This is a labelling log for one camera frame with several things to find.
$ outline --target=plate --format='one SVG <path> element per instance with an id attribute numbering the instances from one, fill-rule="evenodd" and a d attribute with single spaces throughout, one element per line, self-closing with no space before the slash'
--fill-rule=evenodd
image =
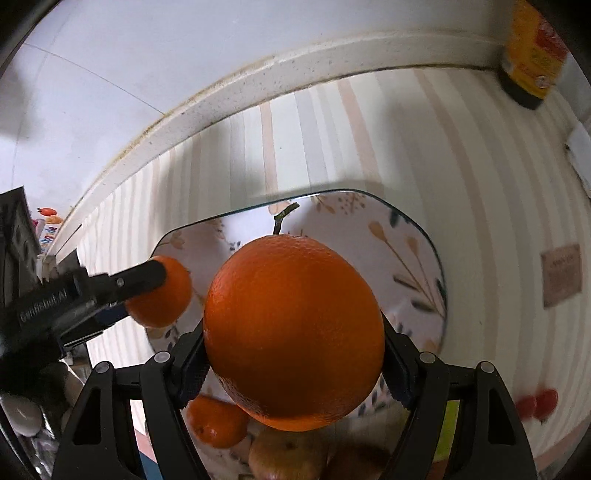
<path id="1" fill-rule="evenodd" d="M 329 190 L 285 199 L 168 233 L 154 255 L 174 257 L 191 272 L 193 299 L 173 325 L 147 330 L 154 351 L 170 350 L 180 335 L 197 326 L 219 268 L 248 242 L 270 235 L 274 215 L 294 202 L 300 207 L 285 217 L 281 233 L 314 238 L 340 254 L 367 281 L 394 329 L 408 335 L 419 350 L 438 353 L 446 325 L 447 289 L 435 247 L 407 215 L 358 190 Z M 202 392 L 231 401 L 212 371 Z M 380 377 L 361 405 L 323 433 L 331 441 L 354 438 L 392 451 L 405 420 L 406 412 L 392 399 Z M 260 428 L 253 421 L 248 437 L 231 450 L 215 450 L 196 441 L 212 478 L 249 478 L 244 451 L 248 452 Z"/>

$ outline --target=pear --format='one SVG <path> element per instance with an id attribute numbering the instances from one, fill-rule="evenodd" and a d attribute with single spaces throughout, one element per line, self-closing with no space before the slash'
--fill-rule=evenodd
<path id="1" fill-rule="evenodd" d="M 248 465 L 256 480 L 319 480 L 327 450 L 317 432 L 267 428 L 253 442 Z"/>

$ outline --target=orange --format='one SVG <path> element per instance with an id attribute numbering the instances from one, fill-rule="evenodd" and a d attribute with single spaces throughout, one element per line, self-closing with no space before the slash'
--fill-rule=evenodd
<path id="1" fill-rule="evenodd" d="M 226 392 L 278 430 L 312 430 L 347 415 L 373 389 L 384 359 L 371 289 L 306 237 L 265 236 L 231 256 L 207 294 L 203 332 Z"/>
<path id="2" fill-rule="evenodd" d="M 236 405 L 198 395 L 187 406 L 187 422 L 203 443 L 230 448 L 246 436 L 248 415 Z"/>
<path id="3" fill-rule="evenodd" d="M 164 284 L 125 302 L 125 307 L 136 322 L 144 327 L 162 328 L 172 325 L 191 302 L 191 275 L 175 258 L 156 255 L 166 269 Z"/>

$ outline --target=tangerine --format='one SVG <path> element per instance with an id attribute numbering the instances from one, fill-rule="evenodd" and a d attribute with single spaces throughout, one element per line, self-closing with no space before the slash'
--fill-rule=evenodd
<path id="1" fill-rule="evenodd" d="M 156 255 L 151 260 L 164 266 L 164 284 L 127 300 L 125 307 L 140 325 L 162 328 L 172 325 L 189 306 L 193 294 L 191 275 L 175 258 Z"/>
<path id="2" fill-rule="evenodd" d="M 248 415 L 234 404 L 198 395 L 187 405 L 187 422 L 203 443 L 224 449 L 246 436 Z"/>

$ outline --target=white wall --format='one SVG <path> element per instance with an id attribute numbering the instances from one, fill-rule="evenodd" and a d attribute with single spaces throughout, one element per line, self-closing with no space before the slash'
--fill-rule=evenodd
<path id="1" fill-rule="evenodd" d="M 0 79 L 0 190 L 61 216 L 163 113 L 266 56 L 379 30 L 505 38 L 511 0 L 63 0 Z"/>
<path id="2" fill-rule="evenodd" d="M 573 108 L 579 120 L 591 116 L 591 85 L 572 55 L 569 55 L 557 82 L 560 93 Z"/>

